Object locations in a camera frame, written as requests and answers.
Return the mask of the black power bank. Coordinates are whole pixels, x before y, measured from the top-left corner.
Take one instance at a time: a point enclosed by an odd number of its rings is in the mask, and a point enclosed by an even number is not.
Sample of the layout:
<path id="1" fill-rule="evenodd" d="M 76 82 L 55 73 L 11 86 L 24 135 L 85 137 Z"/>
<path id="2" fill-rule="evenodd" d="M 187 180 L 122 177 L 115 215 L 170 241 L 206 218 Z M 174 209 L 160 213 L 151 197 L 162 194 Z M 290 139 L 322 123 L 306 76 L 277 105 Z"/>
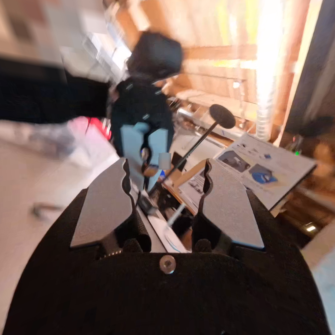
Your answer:
<path id="1" fill-rule="evenodd" d="M 151 203 L 151 201 L 143 195 L 141 195 L 140 198 L 138 199 L 137 205 L 146 216 L 149 215 L 153 216 L 154 214 L 156 214 L 156 211 L 158 210 L 158 208 L 154 206 Z"/>

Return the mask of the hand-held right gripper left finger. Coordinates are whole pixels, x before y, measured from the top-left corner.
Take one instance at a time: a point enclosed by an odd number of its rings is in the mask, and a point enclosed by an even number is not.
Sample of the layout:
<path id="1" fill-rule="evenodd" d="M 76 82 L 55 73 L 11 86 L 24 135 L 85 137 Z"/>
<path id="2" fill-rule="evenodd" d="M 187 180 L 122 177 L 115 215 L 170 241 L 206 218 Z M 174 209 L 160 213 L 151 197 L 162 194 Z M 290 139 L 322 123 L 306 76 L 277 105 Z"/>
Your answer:
<path id="1" fill-rule="evenodd" d="M 71 248 L 99 244 L 104 249 L 121 249 L 132 232 L 135 203 L 131 192 L 129 164 L 120 158 L 87 189 L 70 244 Z"/>

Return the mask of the printed instruction sheet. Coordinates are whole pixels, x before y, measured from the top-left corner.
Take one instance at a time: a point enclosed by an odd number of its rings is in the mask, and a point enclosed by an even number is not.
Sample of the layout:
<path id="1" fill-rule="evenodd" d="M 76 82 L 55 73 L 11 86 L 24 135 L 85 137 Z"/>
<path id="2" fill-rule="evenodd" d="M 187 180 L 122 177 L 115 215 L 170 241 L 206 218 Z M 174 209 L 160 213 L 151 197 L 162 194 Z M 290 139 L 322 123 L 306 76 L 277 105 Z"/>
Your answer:
<path id="1" fill-rule="evenodd" d="M 269 211 L 316 168 L 314 160 L 247 133 L 207 162 L 218 163 L 235 176 Z"/>

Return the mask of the person's left forearm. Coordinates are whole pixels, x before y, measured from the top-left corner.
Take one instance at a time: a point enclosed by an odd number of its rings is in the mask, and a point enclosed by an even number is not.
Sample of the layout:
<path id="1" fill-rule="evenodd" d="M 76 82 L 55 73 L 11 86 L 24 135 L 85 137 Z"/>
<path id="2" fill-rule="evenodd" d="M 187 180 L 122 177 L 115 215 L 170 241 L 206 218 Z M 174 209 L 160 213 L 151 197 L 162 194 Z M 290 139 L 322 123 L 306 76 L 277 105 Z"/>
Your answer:
<path id="1" fill-rule="evenodd" d="M 0 61 L 0 119 L 61 124 L 106 115 L 109 83 L 74 77 L 54 66 Z"/>

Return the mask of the black stand pole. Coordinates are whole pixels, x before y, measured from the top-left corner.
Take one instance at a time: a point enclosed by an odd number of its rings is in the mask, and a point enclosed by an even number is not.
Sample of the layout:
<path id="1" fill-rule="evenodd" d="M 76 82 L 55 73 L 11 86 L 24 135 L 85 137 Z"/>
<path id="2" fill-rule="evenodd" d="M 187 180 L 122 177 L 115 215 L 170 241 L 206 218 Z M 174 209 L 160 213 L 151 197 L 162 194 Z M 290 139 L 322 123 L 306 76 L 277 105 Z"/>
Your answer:
<path id="1" fill-rule="evenodd" d="M 215 121 L 211 127 L 205 131 L 203 135 L 197 140 L 197 142 L 187 151 L 187 153 L 178 161 L 178 163 L 165 175 L 165 177 L 159 183 L 163 184 L 186 160 L 187 158 L 194 152 L 194 150 L 207 138 L 207 136 L 214 130 L 214 128 L 218 125 L 218 122 Z"/>

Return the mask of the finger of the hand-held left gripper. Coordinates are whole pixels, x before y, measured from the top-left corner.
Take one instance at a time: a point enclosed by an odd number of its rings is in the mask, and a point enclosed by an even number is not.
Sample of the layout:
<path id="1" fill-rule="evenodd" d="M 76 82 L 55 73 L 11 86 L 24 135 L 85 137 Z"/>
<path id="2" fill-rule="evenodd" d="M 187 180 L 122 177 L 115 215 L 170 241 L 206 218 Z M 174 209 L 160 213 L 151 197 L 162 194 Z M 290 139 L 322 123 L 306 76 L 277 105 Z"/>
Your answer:
<path id="1" fill-rule="evenodd" d="M 146 190 L 151 190 L 160 177 L 159 155 L 168 150 L 168 130 L 157 129 L 146 133 Z"/>
<path id="2" fill-rule="evenodd" d="M 149 126 L 146 123 L 123 125 L 121 127 L 123 156 L 128 160 L 132 183 L 135 184 L 138 189 L 143 189 L 144 186 L 144 176 L 141 172 L 143 164 L 141 147 L 143 145 L 144 135 L 148 130 Z"/>

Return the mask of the silver ventilation duct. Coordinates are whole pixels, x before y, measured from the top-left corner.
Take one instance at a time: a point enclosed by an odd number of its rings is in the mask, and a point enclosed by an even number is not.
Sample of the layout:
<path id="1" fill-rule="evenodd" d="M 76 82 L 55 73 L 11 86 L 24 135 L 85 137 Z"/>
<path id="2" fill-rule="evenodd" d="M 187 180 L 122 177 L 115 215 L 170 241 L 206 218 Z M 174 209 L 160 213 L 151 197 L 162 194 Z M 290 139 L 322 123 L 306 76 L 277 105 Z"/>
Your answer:
<path id="1" fill-rule="evenodd" d="M 257 116 L 256 116 L 256 137 L 262 141 L 269 141 L 274 115 L 275 91 L 277 78 L 268 78 L 257 88 Z"/>

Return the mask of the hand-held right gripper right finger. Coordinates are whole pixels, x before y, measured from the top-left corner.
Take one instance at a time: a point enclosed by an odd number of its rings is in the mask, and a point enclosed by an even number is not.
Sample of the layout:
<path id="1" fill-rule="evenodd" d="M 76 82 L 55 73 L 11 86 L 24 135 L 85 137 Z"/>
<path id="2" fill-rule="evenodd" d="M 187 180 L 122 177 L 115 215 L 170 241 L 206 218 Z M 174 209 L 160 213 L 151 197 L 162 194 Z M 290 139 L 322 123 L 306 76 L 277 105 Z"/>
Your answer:
<path id="1" fill-rule="evenodd" d="M 264 250 L 247 189 L 214 159 L 206 160 L 203 192 L 195 216 L 195 249 L 206 240 L 212 250 L 233 245 Z"/>

